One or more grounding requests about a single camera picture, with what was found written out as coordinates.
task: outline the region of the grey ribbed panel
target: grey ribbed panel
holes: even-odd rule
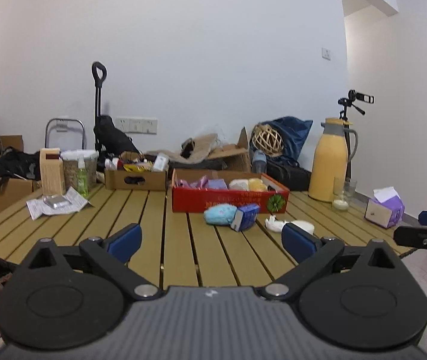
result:
[[[212,290],[217,294],[207,296]],[[0,360],[425,360],[418,349],[353,353],[316,338],[285,303],[249,287],[171,287],[167,296],[135,303],[109,335],[69,351],[10,346]]]

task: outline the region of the green flower graphic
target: green flower graphic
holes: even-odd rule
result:
[[[272,195],[267,202],[267,210],[273,214],[274,212],[279,212],[285,204],[285,199],[282,195],[276,193]]]

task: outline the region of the woven rattan ball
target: woven rattan ball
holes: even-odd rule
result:
[[[268,124],[258,124],[253,128],[252,143],[270,157],[277,157],[284,150],[282,136]]]

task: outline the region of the white logo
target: white logo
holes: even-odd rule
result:
[[[212,290],[210,290],[210,291],[207,291],[207,292],[205,293],[205,296],[208,296],[209,298],[213,298],[213,297],[214,297],[214,295],[218,295],[218,292],[217,292],[217,291],[215,291],[214,289],[212,289]]]

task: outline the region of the yellow thermos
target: yellow thermos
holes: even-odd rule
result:
[[[327,117],[325,123],[321,123],[323,134],[315,149],[309,186],[309,196],[313,199],[332,201],[333,180],[336,177],[345,178],[347,164],[357,151],[358,134],[346,128],[344,123],[335,117]],[[355,147],[350,157],[345,141],[346,131],[355,135]]]

